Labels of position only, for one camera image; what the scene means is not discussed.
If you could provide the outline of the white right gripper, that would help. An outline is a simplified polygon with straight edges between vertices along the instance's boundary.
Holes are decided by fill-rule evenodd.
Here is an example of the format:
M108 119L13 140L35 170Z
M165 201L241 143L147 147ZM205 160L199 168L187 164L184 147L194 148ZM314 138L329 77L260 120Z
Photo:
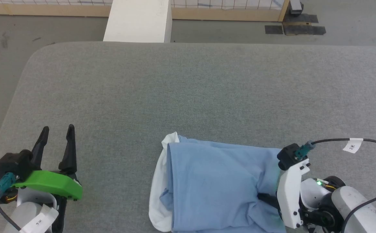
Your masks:
M258 199L281 211L286 227L296 229L302 225L299 214L300 186L302 176L310 171L309 159L291 166L279 179L277 197L267 193L258 193Z

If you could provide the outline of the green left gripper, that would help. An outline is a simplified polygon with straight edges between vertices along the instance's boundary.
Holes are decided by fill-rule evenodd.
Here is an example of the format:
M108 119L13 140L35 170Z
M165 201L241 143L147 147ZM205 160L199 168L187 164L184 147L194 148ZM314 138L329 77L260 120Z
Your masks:
M77 172L76 157L76 139L75 127L73 124L68 126L66 134L67 144L62 161L58 165L59 174L52 171L41 171L41 162L44 147L47 144L49 136L49 127L43 127L34 147L32 149L31 163L35 170L23 182L17 181L13 187L27 187L34 190L55 194L72 200L80 200L83 195L83 187L78 181L66 175L75 174Z

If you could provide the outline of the light blue white-collared polo shirt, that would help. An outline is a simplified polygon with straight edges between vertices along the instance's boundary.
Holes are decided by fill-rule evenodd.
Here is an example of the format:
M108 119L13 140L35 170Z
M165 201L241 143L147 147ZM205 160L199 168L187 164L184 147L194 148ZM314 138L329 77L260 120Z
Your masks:
M172 233L286 233L276 208L258 199L275 195L278 148L186 138L161 142L148 216Z

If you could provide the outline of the white rectangular box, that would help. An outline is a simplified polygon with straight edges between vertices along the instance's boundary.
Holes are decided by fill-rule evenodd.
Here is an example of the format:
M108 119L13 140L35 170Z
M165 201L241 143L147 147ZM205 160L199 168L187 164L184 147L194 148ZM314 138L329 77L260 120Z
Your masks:
M113 0L103 41L170 43L170 0Z

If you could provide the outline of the black floor tape patch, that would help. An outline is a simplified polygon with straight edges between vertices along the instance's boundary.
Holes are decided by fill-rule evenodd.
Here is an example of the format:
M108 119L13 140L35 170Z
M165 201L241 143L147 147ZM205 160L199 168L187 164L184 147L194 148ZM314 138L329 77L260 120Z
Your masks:
M318 23L317 15L311 14L287 14L285 15L283 22L305 22L305 23Z
M285 35L324 35L325 27L312 25L283 25Z

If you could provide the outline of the grey metal panel stand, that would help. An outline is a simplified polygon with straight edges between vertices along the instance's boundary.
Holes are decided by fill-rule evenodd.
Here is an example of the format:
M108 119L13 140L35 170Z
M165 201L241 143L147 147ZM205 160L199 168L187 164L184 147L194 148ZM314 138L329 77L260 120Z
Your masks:
M293 16L301 15L303 12L304 4L301 0L290 0L289 14Z

